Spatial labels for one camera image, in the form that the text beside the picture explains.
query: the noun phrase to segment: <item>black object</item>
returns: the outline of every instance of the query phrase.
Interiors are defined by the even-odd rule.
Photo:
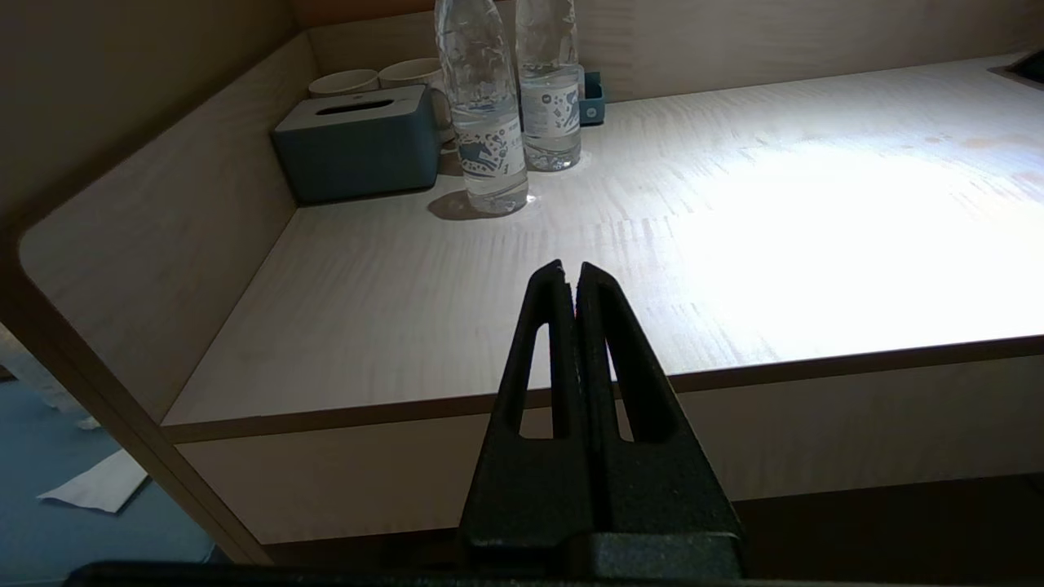
[[[514,576],[738,579],[739,521],[619,284],[585,263],[529,280],[459,535],[470,566]],[[519,436],[548,325],[554,438]],[[634,435],[620,438],[609,355]]]
[[[1019,77],[1025,77],[1026,79],[1038,84],[1044,84],[1044,51],[1037,51],[1036,53],[1020,60],[1019,63],[1009,68],[1009,71]]]

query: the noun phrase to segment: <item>desk surface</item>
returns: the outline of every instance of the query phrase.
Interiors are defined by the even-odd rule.
[[[503,218],[436,216],[452,175],[298,210],[164,425],[467,412],[555,258],[617,277],[668,375],[1044,335],[1044,91],[1013,61],[610,104]]]

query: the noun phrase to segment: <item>blue-gray tissue box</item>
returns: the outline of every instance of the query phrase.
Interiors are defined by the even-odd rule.
[[[301,204],[429,188],[438,174],[441,141],[425,86],[304,100],[271,140]]]

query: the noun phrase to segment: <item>drawer front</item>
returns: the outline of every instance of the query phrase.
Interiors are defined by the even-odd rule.
[[[1044,471],[1044,357],[682,394],[734,500]],[[525,436],[546,438],[549,408]],[[263,544],[452,527],[488,416],[179,449]]]

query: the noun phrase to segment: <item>bottle label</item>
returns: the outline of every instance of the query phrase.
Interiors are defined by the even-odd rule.
[[[522,89],[522,116],[525,134],[555,138],[575,133],[580,127],[579,85],[565,88]]]
[[[509,122],[478,132],[456,128],[460,167],[473,178],[514,175],[525,169],[522,127],[516,116]]]

